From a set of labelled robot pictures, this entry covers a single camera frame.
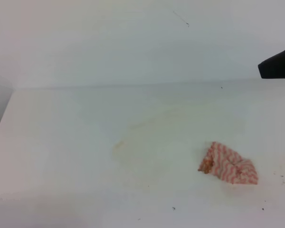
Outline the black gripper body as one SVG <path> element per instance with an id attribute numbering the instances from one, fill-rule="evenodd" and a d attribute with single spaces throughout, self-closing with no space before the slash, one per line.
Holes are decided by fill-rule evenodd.
<path id="1" fill-rule="evenodd" d="M 285 50 L 258 65 L 262 79 L 285 79 Z"/>

